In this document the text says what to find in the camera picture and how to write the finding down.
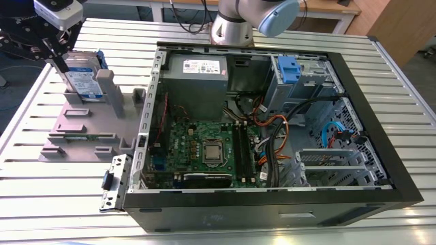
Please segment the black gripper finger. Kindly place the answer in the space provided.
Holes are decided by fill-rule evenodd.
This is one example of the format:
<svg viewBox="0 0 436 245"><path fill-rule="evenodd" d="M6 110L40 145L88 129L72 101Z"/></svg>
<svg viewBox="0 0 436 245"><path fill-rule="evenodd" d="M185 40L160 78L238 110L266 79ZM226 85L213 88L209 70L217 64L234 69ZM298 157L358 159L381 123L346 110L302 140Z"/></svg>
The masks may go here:
<svg viewBox="0 0 436 245"><path fill-rule="evenodd" d="M57 45L58 45L58 48L56 50L57 55L62 55L73 49L80 34L80 30L82 27L82 23L84 21L80 21L65 31L58 31L56 35Z"/></svg>
<svg viewBox="0 0 436 245"><path fill-rule="evenodd" d="M68 35L58 40L58 46L53 47L49 39L42 40L42 47L29 44L25 40L1 31L1 52L10 57L25 58L33 61L44 60L61 74L69 71L65 62L65 54L69 51Z"/></svg>

